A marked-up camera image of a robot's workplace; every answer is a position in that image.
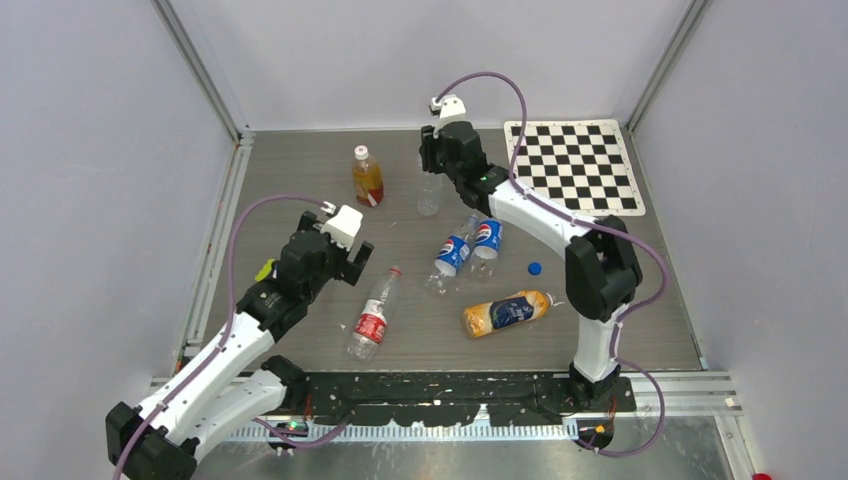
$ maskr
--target bottle with brown liquid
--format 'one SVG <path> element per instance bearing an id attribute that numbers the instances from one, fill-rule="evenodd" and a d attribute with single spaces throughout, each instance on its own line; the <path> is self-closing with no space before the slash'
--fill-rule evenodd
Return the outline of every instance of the bottle with brown liquid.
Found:
<path id="1" fill-rule="evenodd" d="M 368 147 L 360 145 L 353 151 L 353 187 L 356 201 L 368 207 L 376 207 L 383 201 L 383 173 L 380 163 L 368 154 Z"/>

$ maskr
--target gray table surface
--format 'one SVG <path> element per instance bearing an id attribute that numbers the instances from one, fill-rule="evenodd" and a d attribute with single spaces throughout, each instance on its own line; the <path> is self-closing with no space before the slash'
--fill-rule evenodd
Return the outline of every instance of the gray table surface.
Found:
<path id="1" fill-rule="evenodd" d="M 655 418 L 619 418 L 609 450 L 643 444 Z M 222 443 L 192 480 L 723 480 L 732 479 L 712 417 L 667 419 L 662 437 L 643 453 L 604 458 L 564 440 L 331 443 L 289 457 L 264 443 Z"/>
<path id="2" fill-rule="evenodd" d="M 507 165 L 502 130 L 482 130 L 483 147 L 492 162 Z M 365 144 L 383 169 L 385 199 L 376 208 L 360 207 L 353 194 L 350 161 L 353 148 Z M 358 240 L 375 245 L 359 284 L 331 282 L 310 307 L 309 315 L 268 354 L 283 355 L 302 368 L 318 370 L 563 370 L 577 348 L 577 313 L 568 303 L 544 318 L 480 339 L 466 337 L 459 315 L 463 308 L 497 300 L 519 290 L 538 289 L 565 300 L 564 266 L 556 252 L 517 228 L 505 225 L 498 271 L 486 284 L 460 279 L 459 290 L 434 298 L 423 289 L 433 258 L 445 238 L 471 209 L 464 206 L 445 179 L 442 206 L 434 217 L 415 208 L 417 131 L 265 132 L 259 133 L 244 178 L 238 212 L 269 194 L 297 192 L 333 202 L 357 205 L 365 214 Z M 626 217 L 631 233 L 666 256 L 641 169 L 634 170 L 647 207 L 642 217 Z M 276 258 L 297 225 L 305 203 L 278 202 L 260 207 L 247 219 L 235 259 L 236 298 L 251 285 L 269 258 Z M 637 255 L 644 281 L 637 300 L 653 294 L 659 269 L 643 252 Z M 540 262 L 541 275 L 527 265 Z M 380 351 L 369 364 L 343 355 L 345 341 L 368 292 L 392 265 L 403 270 L 401 302 L 389 319 Z M 206 340 L 226 318 L 226 275 L 220 276 Z M 627 320 L 620 346 L 623 358 L 648 369 L 699 369 L 697 352 L 676 281 L 656 304 Z"/>

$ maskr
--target pepsi bottle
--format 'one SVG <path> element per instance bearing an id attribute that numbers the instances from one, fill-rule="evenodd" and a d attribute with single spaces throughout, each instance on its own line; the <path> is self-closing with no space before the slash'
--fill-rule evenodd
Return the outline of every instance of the pepsi bottle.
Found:
<path id="1" fill-rule="evenodd" d="M 474 234 L 480 220 L 471 215 L 460 225 L 445 242 L 433 266 L 433 273 L 427 279 L 425 287 L 435 295 L 444 295 L 450 289 L 456 274 L 471 253 L 474 246 Z"/>
<path id="2" fill-rule="evenodd" d="M 495 271 L 498 250 L 501 248 L 501 222 L 491 218 L 480 224 L 474 253 L 471 254 L 471 276 L 477 280 L 486 280 Z"/>

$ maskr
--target white bottle cap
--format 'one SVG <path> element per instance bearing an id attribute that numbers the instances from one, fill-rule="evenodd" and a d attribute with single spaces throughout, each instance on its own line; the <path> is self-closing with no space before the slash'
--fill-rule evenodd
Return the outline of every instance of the white bottle cap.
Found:
<path id="1" fill-rule="evenodd" d="M 353 153 L 357 160 L 366 160 L 368 158 L 368 147 L 360 145 L 353 149 Z"/>

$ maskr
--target gray wall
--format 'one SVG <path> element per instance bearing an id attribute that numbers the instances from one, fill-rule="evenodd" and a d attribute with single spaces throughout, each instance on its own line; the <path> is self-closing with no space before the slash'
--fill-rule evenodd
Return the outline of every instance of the gray wall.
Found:
<path id="1" fill-rule="evenodd" d="M 0 465 L 110 478 L 173 368 L 231 142 L 147 0 L 0 5 Z"/>
<path id="2" fill-rule="evenodd" d="M 688 0 L 176 0 L 234 112 L 260 130 L 419 127 L 477 70 L 533 118 L 625 120 Z M 475 124 L 518 119 L 509 87 L 462 88 Z"/>
<path id="3" fill-rule="evenodd" d="M 774 478 L 845 478 L 848 3 L 706 12 L 637 133 L 697 333 Z"/>

